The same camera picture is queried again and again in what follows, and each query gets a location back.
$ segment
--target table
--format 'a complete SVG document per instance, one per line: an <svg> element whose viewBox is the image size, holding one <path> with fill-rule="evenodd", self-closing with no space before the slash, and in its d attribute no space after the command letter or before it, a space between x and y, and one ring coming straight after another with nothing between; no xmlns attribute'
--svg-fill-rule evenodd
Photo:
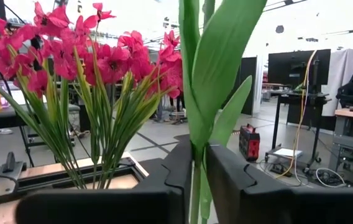
<svg viewBox="0 0 353 224"><path fill-rule="evenodd" d="M149 173L129 154L129 152L125 152L122 157L130 157L134 162L136 168L138 168L145 176L148 176ZM78 161L78 165L80 167L84 166L92 166L93 163L90 158L88 159L80 159ZM50 164L46 166L32 167L28 168L26 171L22 172L20 175L20 179L27 177L34 177L42 174L49 174L52 172L62 171L64 168L61 164ZM138 184L138 181L132 175L125 175L121 177L116 177L111 182L112 189L130 189ZM0 204L0 223L13 224L14 223L14 210L17 206L18 201L8 202L4 204Z"/></svg>
<svg viewBox="0 0 353 224"><path fill-rule="evenodd" d="M26 112L28 112L26 105L21 105L21 106L23 107L23 109ZM79 106L69 104L69 112L78 113L79 111L80 111ZM41 146L41 145L44 145L44 143L43 142L29 142L30 137L34 137L37 135L36 134L26 134L23 126L26 126L25 122L23 121L23 119L21 119L16 114L15 110L11 106L0 110L0 128L19 127L21 134L22 134L23 143L25 145L25 151L27 153L27 156L29 157L29 161L30 161L31 166L34 166L33 159L30 155L30 147Z"/></svg>
<svg viewBox="0 0 353 224"><path fill-rule="evenodd" d="M338 170L341 157L341 149L353 151L353 111L349 108L338 109L335 111L336 127L332 139L332 148L328 168Z"/></svg>
<svg viewBox="0 0 353 224"><path fill-rule="evenodd" d="M283 91L283 90L280 91L279 90L279 91L270 91L270 92L277 95L278 98L277 98L277 108L276 108L276 116L275 116L275 128L273 130L272 149L265 153L265 162L268 161L269 155L276 156L276 157L288 158L288 157L281 156L281 155L275 153L279 149L281 149L281 145L276 146L278 120L279 120L279 115L280 115L280 105L282 103L289 104L289 105L298 105L302 101L301 93L296 93L294 91ZM316 152L316 148L318 146L318 139L319 139L319 132L320 132L320 121L321 121L321 113L323 112L323 105L325 105L328 101L326 99L326 96L328 96L328 94L324 94L324 93L317 93L317 94L309 93L305 96L305 97L308 97L306 107L313 107L316 110L316 116L315 116L316 117L316 132L314 135L312 155L308 159L308 162L306 162L307 167L310 167L314 161L321 162L321 159L318 157L319 152ZM302 158L305 158L304 152L298 158L298 160L301 161L301 160L303 160Z"/></svg>

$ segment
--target plant stem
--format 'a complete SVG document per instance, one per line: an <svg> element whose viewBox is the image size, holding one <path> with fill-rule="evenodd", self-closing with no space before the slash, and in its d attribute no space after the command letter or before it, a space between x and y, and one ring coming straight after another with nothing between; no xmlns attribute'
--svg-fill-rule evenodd
<svg viewBox="0 0 353 224"><path fill-rule="evenodd" d="M200 208L200 181L201 181L201 161L195 160L195 168L193 171L193 186L190 208L190 224L197 224L199 219Z"/></svg>

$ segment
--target large green leaf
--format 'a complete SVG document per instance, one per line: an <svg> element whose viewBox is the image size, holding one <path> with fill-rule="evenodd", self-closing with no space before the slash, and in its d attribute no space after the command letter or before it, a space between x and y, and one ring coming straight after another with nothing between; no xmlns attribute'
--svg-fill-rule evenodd
<svg viewBox="0 0 353 224"><path fill-rule="evenodd" d="M202 149L203 141L201 135L202 129L211 129L204 123L200 110L197 107L196 99L191 88L191 71L197 43L199 41L199 1L198 0L180 0L179 22L181 37L181 54L183 57L183 92L185 97L187 115L190 119L190 139L193 147Z"/></svg>
<svg viewBox="0 0 353 224"><path fill-rule="evenodd" d="M250 93L251 84L252 77L249 76L236 90L232 98L222 110L219 118L216 120L211 139L217 140L222 146L226 147L226 144L231 137L236 121L239 118L241 110L243 109L245 101Z"/></svg>
<svg viewBox="0 0 353 224"><path fill-rule="evenodd" d="M196 49L191 78L204 123L213 123L230 94L244 49L265 4L266 0L223 0L210 18Z"/></svg>
<svg viewBox="0 0 353 224"><path fill-rule="evenodd" d="M222 110L217 119L211 139L217 140L222 146L226 147L229 138L236 125L236 121L241 114L241 110L251 90L252 77L249 76L244 80L241 86L233 94L232 98ZM203 161L203 170L206 170L206 161ZM213 197L209 189L205 171L201 173L201 190L200 190L200 210L201 217L207 220L210 214L210 206Z"/></svg>

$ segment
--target yellow cable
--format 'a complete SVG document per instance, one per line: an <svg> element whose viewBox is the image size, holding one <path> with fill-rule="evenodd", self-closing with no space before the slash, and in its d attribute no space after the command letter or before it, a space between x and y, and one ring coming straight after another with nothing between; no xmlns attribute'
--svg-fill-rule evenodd
<svg viewBox="0 0 353 224"><path fill-rule="evenodd" d="M309 61L308 61L308 65L306 66L306 70L305 70L305 78L304 78L304 81L303 81L303 86L306 85L306 81L308 79L308 75L309 75L309 68L310 68L310 65L312 63L312 59L313 57L316 55L316 52L317 50L315 50L311 57L309 58ZM283 173L283 174L280 174L278 176L276 176L276 179L279 178L279 177L282 177L284 176L286 173L288 173L291 168L293 167L293 164L294 164L294 159L295 158L295 151L296 151L296 142L298 140L298 138L300 137L300 130L301 130L301 125L302 125L302 121L303 121L303 114L304 114L304 102L305 102L305 91L307 90L308 86L306 86L306 88L303 88L302 89L302 95L301 95L301 114L300 114L300 122L298 123L298 129L296 130L296 133L295 133L295 140L294 140L294 145L293 145L293 157L291 158L291 162L290 162L290 167Z"/></svg>

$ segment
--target red portable power station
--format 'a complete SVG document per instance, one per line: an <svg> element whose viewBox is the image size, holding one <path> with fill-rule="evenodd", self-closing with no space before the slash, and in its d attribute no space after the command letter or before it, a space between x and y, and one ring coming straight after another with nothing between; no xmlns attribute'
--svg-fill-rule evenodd
<svg viewBox="0 0 353 224"><path fill-rule="evenodd" d="M259 133L255 133L255 128L250 124L240 127L239 150L244 158L249 162L254 162L259 156Z"/></svg>

